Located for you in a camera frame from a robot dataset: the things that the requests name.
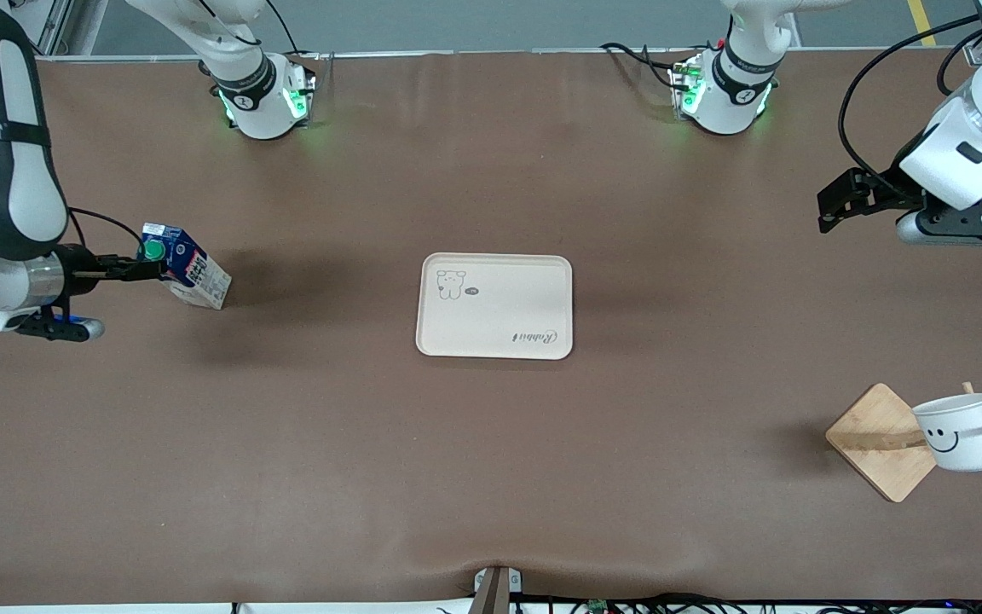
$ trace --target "smiley face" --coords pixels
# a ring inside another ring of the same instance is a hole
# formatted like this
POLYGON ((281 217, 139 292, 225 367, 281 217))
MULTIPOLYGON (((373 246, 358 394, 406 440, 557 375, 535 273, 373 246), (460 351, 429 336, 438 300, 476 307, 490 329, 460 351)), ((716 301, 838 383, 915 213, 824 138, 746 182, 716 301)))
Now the smiley face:
POLYGON ((940 452, 940 454, 946 454, 946 452, 954 451, 957 448, 957 444, 962 441, 962 434, 958 431, 950 432, 942 431, 940 428, 927 428, 927 446, 930 446, 935 452, 940 452), (954 437, 952 443, 950 443, 950 435, 954 437))

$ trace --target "white mug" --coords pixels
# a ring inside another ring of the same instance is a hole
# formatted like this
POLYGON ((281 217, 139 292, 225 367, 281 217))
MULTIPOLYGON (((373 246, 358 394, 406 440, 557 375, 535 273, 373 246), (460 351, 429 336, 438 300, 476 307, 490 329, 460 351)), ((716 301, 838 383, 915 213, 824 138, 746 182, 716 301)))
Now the white mug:
POLYGON ((982 471, 982 392, 927 401, 911 413, 942 469, 982 471))

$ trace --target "tray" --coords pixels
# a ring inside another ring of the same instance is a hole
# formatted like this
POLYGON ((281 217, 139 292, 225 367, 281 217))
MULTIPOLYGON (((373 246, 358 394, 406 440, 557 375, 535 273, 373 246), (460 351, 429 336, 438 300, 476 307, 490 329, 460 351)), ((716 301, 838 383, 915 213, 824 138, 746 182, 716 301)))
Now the tray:
POLYGON ((574 346, 572 274, 560 256, 432 253, 416 346, 428 356, 565 358, 574 346))

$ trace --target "square wooden board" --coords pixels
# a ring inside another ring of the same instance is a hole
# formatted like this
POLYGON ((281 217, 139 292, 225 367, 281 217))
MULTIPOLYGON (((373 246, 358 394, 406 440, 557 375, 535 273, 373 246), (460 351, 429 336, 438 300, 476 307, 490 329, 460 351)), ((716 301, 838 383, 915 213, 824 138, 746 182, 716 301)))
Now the square wooden board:
POLYGON ((889 449, 896 446, 886 442, 915 436, 921 435, 911 407, 884 384, 872 385, 825 432, 839 454, 892 502, 903 501, 934 469, 930 448, 889 449))

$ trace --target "yellow floor line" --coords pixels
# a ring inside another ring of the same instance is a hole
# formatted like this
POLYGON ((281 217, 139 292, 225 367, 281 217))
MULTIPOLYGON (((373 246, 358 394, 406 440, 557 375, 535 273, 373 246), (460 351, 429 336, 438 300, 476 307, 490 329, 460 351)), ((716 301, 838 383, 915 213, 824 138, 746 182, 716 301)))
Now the yellow floor line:
MULTIPOLYGON (((916 23, 916 32, 931 30, 931 21, 927 19, 927 9, 923 8, 923 0, 908 0, 908 10, 911 11, 911 19, 916 23)), ((924 47, 938 45, 934 35, 923 39, 924 47)))

